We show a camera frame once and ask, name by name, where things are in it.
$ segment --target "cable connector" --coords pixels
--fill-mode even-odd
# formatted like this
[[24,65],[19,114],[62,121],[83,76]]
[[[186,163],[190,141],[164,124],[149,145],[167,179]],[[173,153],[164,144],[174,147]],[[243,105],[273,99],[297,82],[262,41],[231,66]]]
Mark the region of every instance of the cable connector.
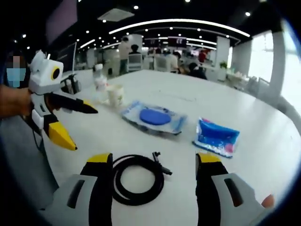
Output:
[[157,162],[160,167],[161,167],[161,170],[164,174],[167,174],[167,175],[172,175],[172,171],[170,171],[169,169],[165,168],[162,166],[162,164],[159,162],[159,159],[158,159],[158,156],[161,155],[160,152],[153,152],[152,153],[152,157],[154,158],[154,161]]

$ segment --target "blue sponge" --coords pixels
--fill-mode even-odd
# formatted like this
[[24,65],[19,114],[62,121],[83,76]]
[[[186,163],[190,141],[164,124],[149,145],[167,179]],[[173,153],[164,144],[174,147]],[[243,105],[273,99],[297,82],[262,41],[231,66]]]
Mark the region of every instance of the blue sponge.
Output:
[[169,123],[171,117],[166,113],[143,109],[140,111],[140,120],[150,125],[160,126]]

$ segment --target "blue package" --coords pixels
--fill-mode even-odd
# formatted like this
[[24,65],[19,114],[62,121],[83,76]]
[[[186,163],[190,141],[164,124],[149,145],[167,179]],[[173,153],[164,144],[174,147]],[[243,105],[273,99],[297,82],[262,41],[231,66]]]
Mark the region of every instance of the blue package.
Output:
[[178,135],[187,119],[184,114],[172,112],[164,107],[132,102],[121,112],[122,117],[143,130]]
[[239,131],[237,130],[200,118],[197,125],[197,135],[193,144],[226,158],[232,158],[238,136]]

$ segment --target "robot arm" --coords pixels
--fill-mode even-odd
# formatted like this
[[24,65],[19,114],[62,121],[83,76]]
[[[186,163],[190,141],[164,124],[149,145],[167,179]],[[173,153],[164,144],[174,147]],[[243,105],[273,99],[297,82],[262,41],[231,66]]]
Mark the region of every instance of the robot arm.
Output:
[[40,50],[33,58],[30,68],[32,73],[29,81],[29,90],[33,92],[32,102],[34,105],[32,120],[40,130],[44,129],[53,143],[75,151],[77,149],[75,143],[65,127],[48,109],[45,96],[47,95],[51,103],[55,103],[56,106],[72,111],[83,113],[98,113],[98,111],[83,100],[76,99],[70,94],[59,92],[63,63],[46,59],[45,54]]

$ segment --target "ceiling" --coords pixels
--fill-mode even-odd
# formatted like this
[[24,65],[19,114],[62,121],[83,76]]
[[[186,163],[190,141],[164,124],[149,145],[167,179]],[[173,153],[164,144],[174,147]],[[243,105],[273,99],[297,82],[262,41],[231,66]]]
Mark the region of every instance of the ceiling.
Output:
[[[157,23],[129,28],[109,35],[109,32],[123,26],[159,19],[195,19],[204,20],[242,30],[251,36],[276,27],[279,22],[277,13],[267,2],[260,3],[259,0],[191,0],[189,3],[185,0],[110,0],[105,4],[100,0],[81,0],[78,2],[78,22],[65,31],[51,46],[47,46],[45,38],[45,22],[51,12],[58,6],[61,0],[42,1],[36,5],[36,2],[26,1],[22,7],[24,12],[18,12],[14,24],[11,38],[18,39],[18,45],[26,52],[33,52],[37,49],[47,51],[59,50],[79,39],[78,47],[84,43],[96,39],[90,44],[90,47],[116,43],[117,40],[126,35],[126,33],[142,34],[144,38],[155,38],[160,34],[164,36],[188,37],[192,39],[216,42],[217,32],[221,36],[229,35],[231,45],[238,42],[244,42],[250,38],[234,31],[220,28],[217,26],[197,23]],[[130,11],[135,15],[133,17],[121,20],[119,22],[103,23],[97,18],[112,8],[121,8]]]

